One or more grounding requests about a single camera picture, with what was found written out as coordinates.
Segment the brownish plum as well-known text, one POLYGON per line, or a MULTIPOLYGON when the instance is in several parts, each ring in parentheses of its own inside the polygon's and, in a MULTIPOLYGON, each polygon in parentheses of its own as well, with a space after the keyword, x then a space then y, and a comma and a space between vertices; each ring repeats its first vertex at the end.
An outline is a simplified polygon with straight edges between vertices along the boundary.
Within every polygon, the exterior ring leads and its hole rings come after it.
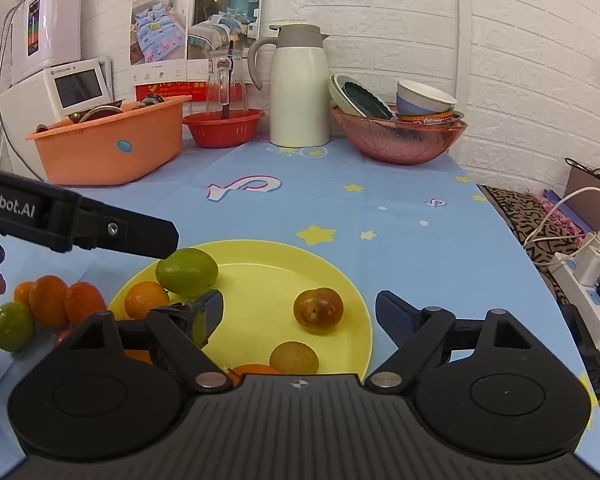
POLYGON ((342 317, 343 301, 331 288, 305 290, 294 300, 294 318, 310 332, 331 330, 342 317))

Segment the white thermos jug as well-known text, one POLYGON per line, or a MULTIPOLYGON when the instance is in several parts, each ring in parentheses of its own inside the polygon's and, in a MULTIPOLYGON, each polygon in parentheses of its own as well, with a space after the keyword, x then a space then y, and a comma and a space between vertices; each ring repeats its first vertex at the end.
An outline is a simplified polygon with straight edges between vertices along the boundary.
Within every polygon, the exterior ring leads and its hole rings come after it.
POLYGON ((324 40, 312 24, 272 25, 275 37, 257 40, 248 52, 252 84, 262 88, 256 72, 260 47, 275 47, 270 81, 270 142, 281 148, 313 148, 329 142, 329 79, 324 40))

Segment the small orange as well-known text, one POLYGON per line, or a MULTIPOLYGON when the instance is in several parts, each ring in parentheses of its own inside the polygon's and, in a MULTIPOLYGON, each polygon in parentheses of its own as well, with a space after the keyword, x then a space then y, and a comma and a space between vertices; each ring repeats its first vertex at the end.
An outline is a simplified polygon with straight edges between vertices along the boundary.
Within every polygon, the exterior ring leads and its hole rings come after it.
POLYGON ((18 284, 14 289, 14 300, 26 307, 30 307, 30 293, 33 286, 32 281, 26 281, 18 284))
POLYGON ((166 307, 170 297, 166 290, 156 282, 140 282, 133 285, 124 298, 124 310, 132 320, 143 320, 155 308, 166 307))

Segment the orange with stem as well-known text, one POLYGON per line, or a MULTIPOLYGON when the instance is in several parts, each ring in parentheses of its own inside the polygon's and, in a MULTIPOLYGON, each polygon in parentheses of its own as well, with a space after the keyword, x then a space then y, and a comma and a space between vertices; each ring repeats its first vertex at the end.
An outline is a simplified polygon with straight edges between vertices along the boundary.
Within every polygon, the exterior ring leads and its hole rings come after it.
POLYGON ((225 373, 235 387, 239 386, 247 375, 280 375, 279 370, 264 364, 227 367, 225 373))

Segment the white water purifier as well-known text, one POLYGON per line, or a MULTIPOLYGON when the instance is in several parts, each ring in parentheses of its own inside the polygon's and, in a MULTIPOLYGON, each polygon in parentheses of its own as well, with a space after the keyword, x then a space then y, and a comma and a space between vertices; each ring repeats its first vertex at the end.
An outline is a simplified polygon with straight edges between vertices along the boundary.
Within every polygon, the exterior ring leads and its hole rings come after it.
POLYGON ((81 0, 24 0, 12 21, 12 84, 81 58, 81 0))

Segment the brown longan fruit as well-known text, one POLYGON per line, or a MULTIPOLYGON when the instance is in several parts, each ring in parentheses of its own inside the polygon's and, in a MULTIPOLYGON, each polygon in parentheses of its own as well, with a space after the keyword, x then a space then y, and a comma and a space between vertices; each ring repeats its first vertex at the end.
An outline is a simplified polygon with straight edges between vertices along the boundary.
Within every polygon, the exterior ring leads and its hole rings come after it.
POLYGON ((320 368, 317 354, 299 341, 279 344, 270 355, 270 367, 286 375, 315 375, 320 368))

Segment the white appliance with screen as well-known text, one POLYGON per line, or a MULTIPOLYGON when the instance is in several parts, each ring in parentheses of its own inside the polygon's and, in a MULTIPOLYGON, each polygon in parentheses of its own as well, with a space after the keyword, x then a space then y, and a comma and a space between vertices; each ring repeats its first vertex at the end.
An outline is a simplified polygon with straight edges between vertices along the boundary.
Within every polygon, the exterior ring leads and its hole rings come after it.
POLYGON ((46 178, 35 144, 26 140, 40 125, 53 125, 72 113, 114 99, 108 56, 44 68, 0 95, 0 121, 12 172, 46 178))

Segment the orange plastic basket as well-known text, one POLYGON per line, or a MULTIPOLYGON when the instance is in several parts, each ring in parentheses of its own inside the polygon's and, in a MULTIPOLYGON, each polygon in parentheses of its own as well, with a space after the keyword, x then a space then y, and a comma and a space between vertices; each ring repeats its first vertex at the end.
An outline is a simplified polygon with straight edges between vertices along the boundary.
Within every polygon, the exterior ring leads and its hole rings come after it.
POLYGON ((187 96, 75 124, 69 119, 31 133, 46 179, 65 186, 111 186, 147 176, 181 153, 187 96))

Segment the red plastic basket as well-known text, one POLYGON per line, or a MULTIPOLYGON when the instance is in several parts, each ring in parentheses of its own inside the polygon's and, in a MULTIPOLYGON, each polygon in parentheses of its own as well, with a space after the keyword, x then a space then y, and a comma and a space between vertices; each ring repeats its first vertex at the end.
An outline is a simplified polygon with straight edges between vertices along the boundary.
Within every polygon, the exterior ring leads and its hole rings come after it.
POLYGON ((263 116, 263 110, 232 110, 229 118, 200 112, 184 117, 183 124, 200 148, 234 148, 254 138, 263 116))

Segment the large back orange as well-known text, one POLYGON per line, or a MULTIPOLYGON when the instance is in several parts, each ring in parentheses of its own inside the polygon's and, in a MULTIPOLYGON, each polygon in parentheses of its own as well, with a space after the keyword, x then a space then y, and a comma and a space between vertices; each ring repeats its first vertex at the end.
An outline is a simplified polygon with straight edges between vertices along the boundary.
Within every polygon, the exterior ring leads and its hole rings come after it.
POLYGON ((42 325, 61 330, 68 325, 64 306, 68 286, 58 276, 38 278, 29 292, 29 306, 33 317, 42 325))

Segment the blue white ceramic bowl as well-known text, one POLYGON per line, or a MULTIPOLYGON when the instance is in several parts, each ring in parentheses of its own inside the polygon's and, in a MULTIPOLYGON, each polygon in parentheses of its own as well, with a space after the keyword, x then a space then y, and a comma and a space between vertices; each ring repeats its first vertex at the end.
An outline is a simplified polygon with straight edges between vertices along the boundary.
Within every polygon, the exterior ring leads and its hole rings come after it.
POLYGON ((402 79, 396 83, 396 111, 399 115, 433 115, 454 110, 454 96, 417 81, 402 79))

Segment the dark orange tangerine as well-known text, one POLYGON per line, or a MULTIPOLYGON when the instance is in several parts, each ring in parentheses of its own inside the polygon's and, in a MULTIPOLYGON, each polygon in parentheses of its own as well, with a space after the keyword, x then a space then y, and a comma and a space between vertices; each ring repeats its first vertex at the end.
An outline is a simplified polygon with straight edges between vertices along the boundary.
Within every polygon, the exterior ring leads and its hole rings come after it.
POLYGON ((92 313, 107 309, 104 297, 97 287, 87 282, 77 282, 67 289, 65 312, 72 326, 78 326, 92 313))

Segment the wall calendar poster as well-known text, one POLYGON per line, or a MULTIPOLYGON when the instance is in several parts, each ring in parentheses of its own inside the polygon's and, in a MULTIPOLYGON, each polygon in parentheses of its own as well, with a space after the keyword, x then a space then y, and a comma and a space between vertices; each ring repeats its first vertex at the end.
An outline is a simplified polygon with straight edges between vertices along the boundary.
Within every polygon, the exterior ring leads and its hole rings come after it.
POLYGON ((247 55, 260 36, 262 0, 132 0, 130 79, 135 97, 206 98, 208 64, 247 55))

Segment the large green mango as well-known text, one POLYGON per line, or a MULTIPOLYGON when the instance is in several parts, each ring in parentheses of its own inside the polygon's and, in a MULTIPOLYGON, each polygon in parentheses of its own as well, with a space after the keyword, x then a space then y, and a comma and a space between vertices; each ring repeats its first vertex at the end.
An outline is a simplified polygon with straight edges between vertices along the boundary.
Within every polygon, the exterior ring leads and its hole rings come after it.
POLYGON ((7 352, 22 350, 32 339, 35 322, 28 306, 18 301, 0 307, 0 349, 7 352))

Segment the white phone charger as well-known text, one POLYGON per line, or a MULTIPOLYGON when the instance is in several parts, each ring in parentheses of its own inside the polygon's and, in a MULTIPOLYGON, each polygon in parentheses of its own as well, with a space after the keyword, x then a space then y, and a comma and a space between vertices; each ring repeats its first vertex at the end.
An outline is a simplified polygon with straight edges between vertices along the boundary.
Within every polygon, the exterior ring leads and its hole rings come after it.
POLYGON ((574 261, 576 280, 583 286, 595 285, 600 278, 600 234, 588 233, 574 261))

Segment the clear glass pitcher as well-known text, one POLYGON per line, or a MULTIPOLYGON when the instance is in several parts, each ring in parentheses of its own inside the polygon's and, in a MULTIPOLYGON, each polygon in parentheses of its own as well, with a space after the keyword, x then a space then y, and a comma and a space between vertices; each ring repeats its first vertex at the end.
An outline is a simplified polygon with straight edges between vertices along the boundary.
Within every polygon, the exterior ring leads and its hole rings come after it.
POLYGON ((242 59, 230 40, 226 50, 208 59, 206 112, 212 119, 230 119, 244 116, 247 110, 242 59))

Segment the white power strip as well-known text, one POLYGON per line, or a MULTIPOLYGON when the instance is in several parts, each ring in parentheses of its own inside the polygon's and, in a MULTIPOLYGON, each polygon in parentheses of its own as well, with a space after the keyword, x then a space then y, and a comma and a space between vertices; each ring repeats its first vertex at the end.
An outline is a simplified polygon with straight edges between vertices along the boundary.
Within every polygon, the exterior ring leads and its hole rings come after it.
POLYGON ((582 285, 574 275, 577 263, 558 252, 550 263, 550 273, 582 318, 594 347, 600 352, 600 295, 594 286, 582 285))

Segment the pink glass bowl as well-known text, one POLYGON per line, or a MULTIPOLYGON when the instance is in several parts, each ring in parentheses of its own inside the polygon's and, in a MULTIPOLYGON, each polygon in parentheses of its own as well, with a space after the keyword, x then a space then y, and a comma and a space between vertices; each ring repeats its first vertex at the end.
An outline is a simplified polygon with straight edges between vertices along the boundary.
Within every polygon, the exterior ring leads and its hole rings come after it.
POLYGON ((402 166, 431 162, 446 152, 467 128, 461 114, 441 124, 413 124, 399 119, 355 116, 334 106, 332 117, 362 154, 402 166))

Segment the yellow oval plate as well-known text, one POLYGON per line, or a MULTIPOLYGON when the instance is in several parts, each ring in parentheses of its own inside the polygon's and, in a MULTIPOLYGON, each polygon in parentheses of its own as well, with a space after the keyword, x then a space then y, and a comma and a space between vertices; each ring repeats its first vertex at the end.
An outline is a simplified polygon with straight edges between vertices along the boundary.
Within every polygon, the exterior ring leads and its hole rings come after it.
POLYGON ((276 347, 299 341, 318 359, 320 374, 364 377, 373 349, 365 300, 346 274, 298 247, 269 240, 219 240, 196 247, 219 269, 213 288, 223 298, 222 321, 204 353, 219 367, 266 365, 276 347), (343 301, 343 317, 325 333, 311 333, 294 318, 294 300, 327 287, 343 301))

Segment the cardboard box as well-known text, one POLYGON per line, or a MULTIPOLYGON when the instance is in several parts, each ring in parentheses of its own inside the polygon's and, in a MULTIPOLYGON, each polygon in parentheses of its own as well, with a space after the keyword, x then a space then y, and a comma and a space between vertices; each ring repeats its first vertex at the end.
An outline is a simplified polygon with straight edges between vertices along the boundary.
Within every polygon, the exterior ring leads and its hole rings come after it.
MULTIPOLYGON (((600 178, 594 177, 590 172, 572 167, 567 181, 566 194, 571 194, 580 188, 599 188, 600 178)), ((567 205, 592 229, 600 229, 600 193, 583 192, 568 200, 567 205)))

